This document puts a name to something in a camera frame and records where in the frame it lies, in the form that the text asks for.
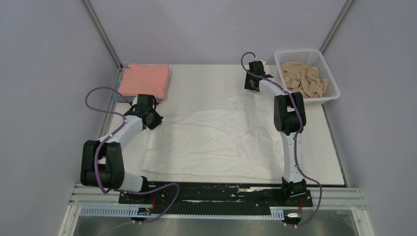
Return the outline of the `white t-shirt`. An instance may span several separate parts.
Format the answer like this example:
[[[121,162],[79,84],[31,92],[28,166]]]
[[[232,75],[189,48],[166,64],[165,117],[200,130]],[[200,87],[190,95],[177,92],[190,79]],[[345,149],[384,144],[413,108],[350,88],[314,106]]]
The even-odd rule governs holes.
[[[273,102],[243,90],[231,110],[203,110],[164,118],[150,133],[142,170],[167,175],[281,180],[282,138]]]

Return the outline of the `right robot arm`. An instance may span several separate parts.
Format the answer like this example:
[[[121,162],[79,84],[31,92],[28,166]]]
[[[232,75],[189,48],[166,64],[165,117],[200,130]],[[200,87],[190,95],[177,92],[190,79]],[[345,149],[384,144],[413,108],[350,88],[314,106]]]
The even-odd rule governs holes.
[[[266,94],[273,101],[273,122],[280,133],[284,150],[284,174],[281,199],[294,205],[306,194],[305,176],[300,171],[300,137],[306,123],[303,96],[281,87],[264,70],[260,60],[250,62],[246,70],[245,89]]]

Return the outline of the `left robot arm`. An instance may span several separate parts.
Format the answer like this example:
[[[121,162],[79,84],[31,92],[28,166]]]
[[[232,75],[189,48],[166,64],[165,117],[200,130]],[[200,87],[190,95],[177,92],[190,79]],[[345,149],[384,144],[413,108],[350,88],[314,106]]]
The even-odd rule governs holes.
[[[145,129],[153,130],[162,123],[163,117],[156,111],[153,95],[139,94],[135,103],[124,113],[117,128],[84,143],[80,181],[84,186],[99,187],[103,191],[120,190],[131,192],[132,198],[146,203],[150,189],[145,187],[147,178],[126,172],[123,149]]]

